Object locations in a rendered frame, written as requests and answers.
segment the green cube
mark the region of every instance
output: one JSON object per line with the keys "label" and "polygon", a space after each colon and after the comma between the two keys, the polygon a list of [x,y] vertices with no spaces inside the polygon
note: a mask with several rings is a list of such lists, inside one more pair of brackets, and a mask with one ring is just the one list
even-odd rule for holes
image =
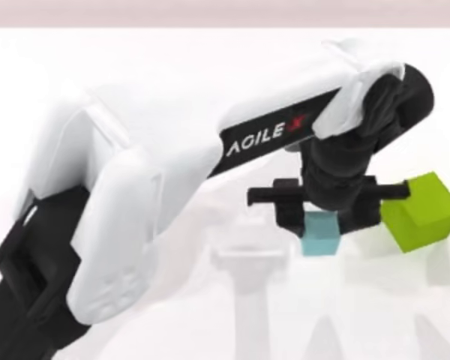
{"label": "green cube", "polygon": [[382,220],[403,252],[439,242],[450,234],[450,192],[435,172],[409,180],[411,196],[386,200]]}

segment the blue cube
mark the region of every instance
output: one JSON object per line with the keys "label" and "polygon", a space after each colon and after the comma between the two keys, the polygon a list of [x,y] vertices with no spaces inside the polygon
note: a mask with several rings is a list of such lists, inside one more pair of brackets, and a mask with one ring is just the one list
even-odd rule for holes
{"label": "blue cube", "polygon": [[304,256],[335,255],[340,244],[340,228],[336,212],[307,211],[305,234],[301,238]]}

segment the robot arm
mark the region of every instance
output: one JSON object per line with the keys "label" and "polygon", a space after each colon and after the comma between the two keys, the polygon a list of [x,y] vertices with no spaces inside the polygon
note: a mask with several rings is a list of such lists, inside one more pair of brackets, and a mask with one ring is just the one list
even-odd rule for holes
{"label": "robot arm", "polygon": [[[2,271],[0,318],[10,323],[0,334],[0,360],[22,360],[24,352],[45,359],[132,306],[153,276],[154,240],[207,178],[300,144],[311,201],[346,207],[372,154],[433,107],[416,69],[358,43],[328,44],[265,94],[160,106],[149,106],[144,94],[99,89],[65,99],[50,116],[16,226],[0,250],[1,270],[22,266],[28,274]],[[41,229],[61,226],[76,193],[86,199],[72,206],[70,236],[59,240],[75,256],[65,271],[56,262],[55,233]],[[44,211],[49,203],[56,211]],[[17,305],[20,311],[4,301],[23,298],[27,287],[38,295]],[[30,338],[18,328],[32,329]]]}

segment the logo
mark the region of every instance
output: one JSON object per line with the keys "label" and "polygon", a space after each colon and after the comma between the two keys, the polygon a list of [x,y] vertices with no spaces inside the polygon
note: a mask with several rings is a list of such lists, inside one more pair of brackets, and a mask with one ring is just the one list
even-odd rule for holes
{"label": "logo", "polygon": [[252,133],[244,137],[241,141],[236,140],[229,150],[226,152],[226,157],[229,158],[234,154],[239,154],[240,152],[247,151],[255,146],[259,146],[263,143],[268,143],[274,139],[281,138],[285,132],[293,132],[302,128],[303,121],[307,118],[306,115],[298,115],[292,119],[290,123],[282,121],[276,124],[274,127],[266,127],[258,131],[257,133]]}

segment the cube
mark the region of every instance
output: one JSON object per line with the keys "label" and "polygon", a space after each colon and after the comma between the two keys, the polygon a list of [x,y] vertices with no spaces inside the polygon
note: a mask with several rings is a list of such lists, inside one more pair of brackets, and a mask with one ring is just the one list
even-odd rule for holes
{"label": "cube", "polygon": [[301,238],[304,256],[335,255],[340,244],[340,237],[337,213],[327,211],[306,212],[305,234]]}
{"label": "cube", "polygon": [[386,200],[382,220],[403,252],[447,238],[450,234],[450,192],[435,172],[409,180],[411,196]]}

